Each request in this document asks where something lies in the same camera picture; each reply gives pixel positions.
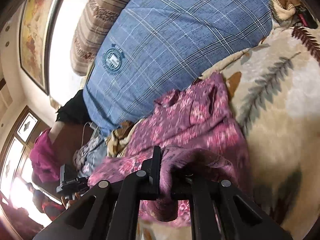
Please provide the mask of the person's left hand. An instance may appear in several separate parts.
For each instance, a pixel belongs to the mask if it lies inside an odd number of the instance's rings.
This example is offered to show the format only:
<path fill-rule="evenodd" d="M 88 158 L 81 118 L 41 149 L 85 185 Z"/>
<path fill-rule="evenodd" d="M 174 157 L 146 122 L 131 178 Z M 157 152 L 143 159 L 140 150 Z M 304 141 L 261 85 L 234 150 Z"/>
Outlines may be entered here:
<path fill-rule="evenodd" d="M 65 196 L 61 197 L 61 202 L 66 210 L 68 208 L 70 208 L 73 204 L 75 204 L 81 198 L 79 193 L 75 193 L 74 197 L 75 197 L 75 199 L 68 199 Z"/>

